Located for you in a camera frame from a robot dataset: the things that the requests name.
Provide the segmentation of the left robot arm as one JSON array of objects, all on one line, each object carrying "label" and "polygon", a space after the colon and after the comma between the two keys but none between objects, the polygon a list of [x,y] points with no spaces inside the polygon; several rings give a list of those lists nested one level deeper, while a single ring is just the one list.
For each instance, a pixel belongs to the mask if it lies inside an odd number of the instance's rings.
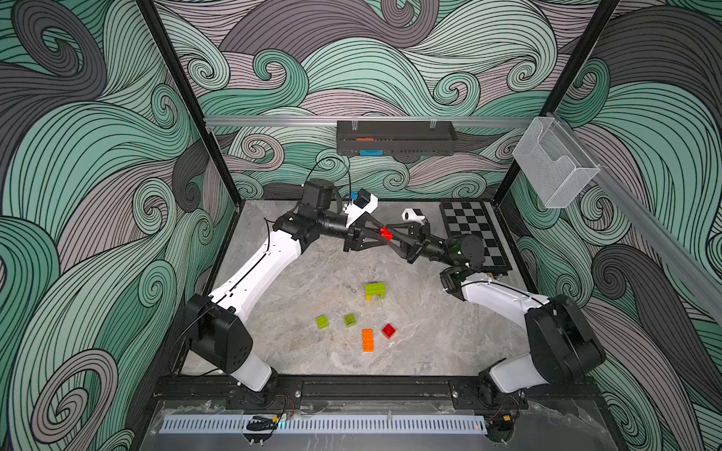
[{"label": "left robot arm", "polygon": [[376,195],[361,189],[331,212],[335,193],[327,180],[306,182],[297,205],[267,224],[267,238],[256,253],[227,282],[186,305],[182,335],[190,350],[253,392],[270,391],[276,379],[276,370],[253,351],[246,329],[257,301],[312,242],[323,235],[355,238],[379,204]]}]

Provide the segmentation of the green square lego brick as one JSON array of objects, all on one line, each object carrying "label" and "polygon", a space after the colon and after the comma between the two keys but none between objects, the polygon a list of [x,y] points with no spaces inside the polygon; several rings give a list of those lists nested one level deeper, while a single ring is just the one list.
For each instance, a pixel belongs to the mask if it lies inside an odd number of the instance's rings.
[{"label": "green square lego brick", "polygon": [[373,295],[379,299],[385,299],[387,296],[387,286],[385,283],[372,283],[365,286],[365,297],[367,295]]}]

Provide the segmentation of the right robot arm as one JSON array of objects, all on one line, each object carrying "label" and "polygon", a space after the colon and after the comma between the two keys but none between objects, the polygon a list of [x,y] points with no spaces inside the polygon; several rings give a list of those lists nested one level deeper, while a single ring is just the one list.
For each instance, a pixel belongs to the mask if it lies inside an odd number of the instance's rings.
[{"label": "right robot arm", "polygon": [[488,308],[526,332],[528,353],[503,359],[479,374],[492,395],[584,379],[607,354],[577,303],[514,288],[483,272],[485,241],[478,235],[441,239],[428,224],[386,225],[380,235],[407,262],[420,257],[447,265],[440,274],[446,293]]}]

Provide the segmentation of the red lego brick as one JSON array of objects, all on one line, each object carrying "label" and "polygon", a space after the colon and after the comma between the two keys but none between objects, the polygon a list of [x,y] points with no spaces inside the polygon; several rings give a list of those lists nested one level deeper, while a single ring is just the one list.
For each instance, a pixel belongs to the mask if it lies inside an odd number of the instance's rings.
[{"label": "red lego brick", "polygon": [[382,334],[387,339],[393,338],[393,336],[395,336],[396,332],[397,332],[397,329],[390,323],[387,323],[387,325],[385,325],[385,327],[382,329]]},{"label": "red lego brick", "polygon": [[379,233],[387,240],[392,240],[394,238],[393,234],[386,227],[382,227]]}]

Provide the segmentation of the green hollow lego brick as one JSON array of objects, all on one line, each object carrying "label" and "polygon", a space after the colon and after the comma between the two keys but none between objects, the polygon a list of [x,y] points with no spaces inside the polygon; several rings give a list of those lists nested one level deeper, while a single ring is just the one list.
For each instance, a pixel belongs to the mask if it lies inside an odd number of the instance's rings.
[{"label": "green hollow lego brick", "polygon": [[356,319],[354,314],[348,314],[344,317],[344,323],[347,328],[353,327],[356,325]]}]

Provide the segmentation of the orange long lego brick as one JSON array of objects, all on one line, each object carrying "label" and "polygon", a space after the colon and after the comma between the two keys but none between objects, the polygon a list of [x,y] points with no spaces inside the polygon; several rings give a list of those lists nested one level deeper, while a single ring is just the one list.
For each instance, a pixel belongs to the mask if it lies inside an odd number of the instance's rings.
[{"label": "orange long lego brick", "polygon": [[364,353],[373,353],[374,347],[374,330],[363,329],[362,330],[362,350]]}]

